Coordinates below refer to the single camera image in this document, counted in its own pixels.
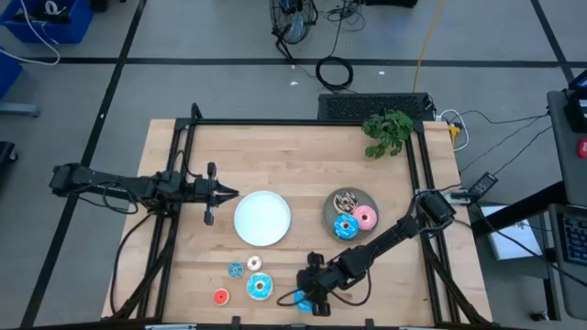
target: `white bowl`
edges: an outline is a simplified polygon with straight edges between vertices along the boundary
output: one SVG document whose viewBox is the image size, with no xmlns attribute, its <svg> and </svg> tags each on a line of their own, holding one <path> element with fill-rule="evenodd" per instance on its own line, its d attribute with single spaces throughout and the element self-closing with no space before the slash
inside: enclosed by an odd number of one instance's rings
<svg viewBox="0 0 587 330">
<path fill-rule="evenodd" d="M 245 242 L 255 247 L 277 243 L 290 227 L 292 213 L 275 192 L 253 192 L 238 203 L 235 229 Z"/>
</svg>

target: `pink donut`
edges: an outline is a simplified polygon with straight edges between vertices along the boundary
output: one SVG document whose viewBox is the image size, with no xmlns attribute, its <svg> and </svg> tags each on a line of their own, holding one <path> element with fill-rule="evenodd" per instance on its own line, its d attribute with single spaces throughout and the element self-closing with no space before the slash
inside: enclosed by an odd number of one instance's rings
<svg viewBox="0 0 587 330">
<path fill-rule="evenodd" d="M 367 205 L 361 205 L 352 213 L 359 220 L 360 230 L 372 230 L 377 224 L 377 214 L 375 210 Z"/>
</svg>

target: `sprinkled donut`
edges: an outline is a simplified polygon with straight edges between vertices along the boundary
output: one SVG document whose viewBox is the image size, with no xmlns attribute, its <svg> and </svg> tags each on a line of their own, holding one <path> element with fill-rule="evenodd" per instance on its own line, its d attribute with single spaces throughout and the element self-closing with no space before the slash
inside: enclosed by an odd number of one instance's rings
<svg viewBox="0 0 587 330">
<path fill-rule="evenodd" d="M 342 191 L 334 196 L 334 208 L 340 214 L 350 214 L 357 207 L 357 196 L 352 192 Z"/>
<path fill-rule="evenodd" d="M 334 222 L 334 232 L 338 238 L 349 240 L 359 233 L 359 220 L 350 214 L 341 214 Z"/>
<path fill-rule="evenodd" d="M 217 306 L 224 306 L 230 300 L 230 294 L 227 289 L 218 289 L 214 292 L 214 303 Z"/>
<path fill-rule="evenodd" d="M 247 268 L 251 271 L 260 270 L 260 267 L 263 265 L 263 261 L 258 256 L 252 256 L 247 261 Z"/>
<path fill-rule="evenodd" d="M 269 298 L 273 292 L 273 280 L 265 273 L 254 273 L 250 275 L 247 282 L 247 293 L 250 298 L 263 301 Z"/>
<path fill-rule="evenodd" d="M 377 224 L 377 214 L 375 213 L 375 210 L 367 205 L 357 207 L 352 215 L 359 220 L 360 230 L 372 230 Z"/>
<path fill-rule="evenodd" d="M 240 262 L 233 262 L 228 265 L 228 275 L 233 279 L 240 279 L 244 271 Z"/>
</svg>

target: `blue donut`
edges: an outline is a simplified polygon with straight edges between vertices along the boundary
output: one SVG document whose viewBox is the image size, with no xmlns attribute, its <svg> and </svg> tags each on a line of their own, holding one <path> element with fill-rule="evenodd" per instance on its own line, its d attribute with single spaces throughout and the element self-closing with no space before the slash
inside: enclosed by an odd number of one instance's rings
<svg viewBox="0 0 587 330">
<path fill-rule="evenodd" d="M 273 281 L 265 273 L 254 273 L 250 275 L 247 282 L 247 293 L 254 300 L 263 301 L 271 295 L 273 291 Z"/>
<path fill-rule="evenodd" d="M 349 240 L 359 233 L 359 220 L 350 214 L 341 214 L 334 222 L 334 232 L 338 238 Z"/>
<path fill-rule="evenodd" d="M 245 270 L 239 262 L 233 262 L 228 265 L 228 275 L 233 279 L 240 279 Z"/>
<path fill-rule="evenodd" d="M 293 296 L 293 301 L 299 302 L 297 304 L 297 309 L 300 310 L 300 312 L 311 313 L 312 312 L 312 303 L 307 301 L 306 299 L 304 299 L 304 296 L 305 296 L 304 291 L 297 291 L 295 293 L 295 295 Z"/>
</svg>

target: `green plant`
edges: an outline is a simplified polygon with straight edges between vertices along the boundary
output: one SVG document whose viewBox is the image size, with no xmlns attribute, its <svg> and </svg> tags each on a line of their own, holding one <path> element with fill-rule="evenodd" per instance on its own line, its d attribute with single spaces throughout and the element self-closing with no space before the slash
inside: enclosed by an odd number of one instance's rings
<svg viewBox="0 0 587 330">
<path fill-rule="evenodd" d="M 369 138 L 377 139 L 380 143 L 367 147 L 365 155 L 379 159 L 388 148 L 392 148 L 390 156 L 399 154 L 413 128 L 412 119 L 401 111 L 385 110 L 384 115 L 372 115 L 363 122 L 362 130 Z"/>
</svg>

